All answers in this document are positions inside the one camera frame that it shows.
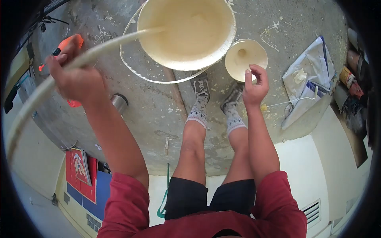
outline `hand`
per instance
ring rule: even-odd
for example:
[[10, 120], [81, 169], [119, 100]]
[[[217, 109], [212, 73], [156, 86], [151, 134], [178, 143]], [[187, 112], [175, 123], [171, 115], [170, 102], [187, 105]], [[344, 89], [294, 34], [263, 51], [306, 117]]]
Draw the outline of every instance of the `hand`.
[[[260, 108], [261, 102], [269, 91], [269, 79], [264, 68], [256, 64], [249, 65], [250, 70], [246, 70], [245, 89], [243, 90], [243, 102], [246, 110]], [[257, 77], [257, 83], [253, 85], [252, 75]]]
[[53, 56], [46, 58], [46, 64], [56, 81], [57, 91], [63, 98], [79, 101], [84, 106], [108, 98], [106, 86], [98, 70], [85, 67], [65, 71]]
[[72, 61], [75, 57], [77, 57], [80, 53], [79, 41], [77, 37], [72, 37], [69, 43], [65, 48], [61, 50], [59, 55], [57, 55], [56, 60], [59, 62], [61, 66], [66, 65], [70, 61]]

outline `white bucket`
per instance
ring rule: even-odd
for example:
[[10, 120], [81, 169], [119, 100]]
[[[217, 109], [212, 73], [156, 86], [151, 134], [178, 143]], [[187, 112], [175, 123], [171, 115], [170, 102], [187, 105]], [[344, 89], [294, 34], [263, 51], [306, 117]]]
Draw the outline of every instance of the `white bucket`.
[[[230, 48], [236, 33], [234, 12], [225, 0], [148, 0], [140, 7], [138, 30], [164, 26], [166, 30], [140, 39], [145, 52], [159, 64], [180, 71], [201, 70], [177, 81], [149, 80], [125, 65], [137, 76], [154, 83], [180, 83], [218, 62]], [[129, 25], [139, 10], [128, 23]]]

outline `red sleeve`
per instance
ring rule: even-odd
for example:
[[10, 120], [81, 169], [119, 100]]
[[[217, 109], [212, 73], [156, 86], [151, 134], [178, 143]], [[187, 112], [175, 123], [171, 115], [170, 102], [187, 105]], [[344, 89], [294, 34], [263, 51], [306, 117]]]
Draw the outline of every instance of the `red sleeve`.
[[97, 237], [131, 237], [147, 229], [148, 204], [148, 191], [139, 181], [125, 174], [113, 173], [110, 197]]
[[262, 228], [282, 237], [306, 237], [307, 217], [292, 197], [287, 173], [268, 174], [257, 188], [255, 205], [251, 210]]

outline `shoe lace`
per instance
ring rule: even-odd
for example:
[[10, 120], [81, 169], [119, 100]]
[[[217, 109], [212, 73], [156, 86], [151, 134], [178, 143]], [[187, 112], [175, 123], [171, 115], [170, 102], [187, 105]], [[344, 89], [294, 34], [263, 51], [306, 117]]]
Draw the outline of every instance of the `shoe lace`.
[[[204, 88], [204, 81], [199, 80], [199, 84], [200, 84], [200, 92], [195, 93], [196, 97], [200, 96], [201, 94], [205, 94], [206, 96], [209, 96], [209, 94], [207, 93], [208, 89]], [[194, 88], [196, 88], [196, 81], [194, 81], [193, 86], [194, 86]]]

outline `wrist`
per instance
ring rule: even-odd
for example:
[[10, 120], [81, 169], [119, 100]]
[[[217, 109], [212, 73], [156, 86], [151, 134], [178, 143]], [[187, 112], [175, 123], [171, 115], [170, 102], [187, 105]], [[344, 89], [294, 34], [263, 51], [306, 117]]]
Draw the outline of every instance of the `wrist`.
[[97, 96], [87, 97], [86, 100], [81, 101], [83, 108], [92, 109], [92, 108], [102, 108], [105, 104], [109, 103], [110, 99], [108, 95], [101, 94]]
[[261, 112], [261, 106], [260, 105], [251, 105], [249, 107], [246, 107], [246, 112], [248, 116], [254, 116], [254, 115], [262, 115]]

